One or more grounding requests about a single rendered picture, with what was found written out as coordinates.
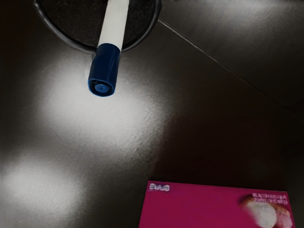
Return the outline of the white marker with blue cap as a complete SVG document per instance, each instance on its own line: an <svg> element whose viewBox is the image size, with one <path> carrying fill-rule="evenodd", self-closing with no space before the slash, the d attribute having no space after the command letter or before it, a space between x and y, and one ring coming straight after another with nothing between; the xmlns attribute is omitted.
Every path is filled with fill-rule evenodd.
<svg viewBox="0 0 304 228"><path fill-rule="evenodd" d="M108 0L88 77L89 90L96 96L110 96L115 91L128 8L129 0Z"/></svg>

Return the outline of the magenta carton box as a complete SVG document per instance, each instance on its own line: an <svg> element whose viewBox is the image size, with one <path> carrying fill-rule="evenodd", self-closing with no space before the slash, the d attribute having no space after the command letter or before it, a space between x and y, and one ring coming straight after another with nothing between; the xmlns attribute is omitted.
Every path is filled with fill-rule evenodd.
<svg viewBox="0 0 304 228"><path fill-rule="evenodd" d="M296 228L287 192L149 181L139 228Z"/></svg>

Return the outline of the black mesh pen holder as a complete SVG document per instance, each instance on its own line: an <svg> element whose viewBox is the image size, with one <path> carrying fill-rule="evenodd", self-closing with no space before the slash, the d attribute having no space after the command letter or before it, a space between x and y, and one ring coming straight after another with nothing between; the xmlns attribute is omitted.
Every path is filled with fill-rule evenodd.
<svg viewBox="0 0 304 228"><path fill-rule="evenodd" d="M63 42L95 53L109 0L33 0L45 25ZM155 26L162 0L129 0L122 51L139 45Z"/></svg>

